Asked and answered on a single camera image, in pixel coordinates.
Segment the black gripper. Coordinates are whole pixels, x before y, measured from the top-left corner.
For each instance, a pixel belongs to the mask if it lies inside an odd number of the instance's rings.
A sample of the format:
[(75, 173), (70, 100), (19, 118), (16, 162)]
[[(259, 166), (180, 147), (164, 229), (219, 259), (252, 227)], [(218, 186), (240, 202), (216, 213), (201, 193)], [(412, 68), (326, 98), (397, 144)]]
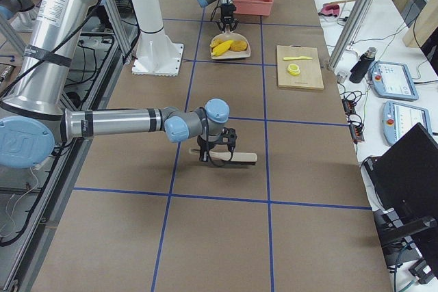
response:
[(230, 31), (234, 32), (239, 24), (239, 21), (234, 18), (234, 11), (236, 7), (233, 3), (222, 3), (220, 5), (220, 20), (216, 21), (216, 24), (221, 32), (225, 32), (225, 22), (230, 21)]
[(221, 134), (218, 135), (199, 135), (197, 137), (197, 144), (199, 150), (199, 160), (202, 162), (209, 161), (209, 150), (214, 148), (217, 144), (222, 142)]

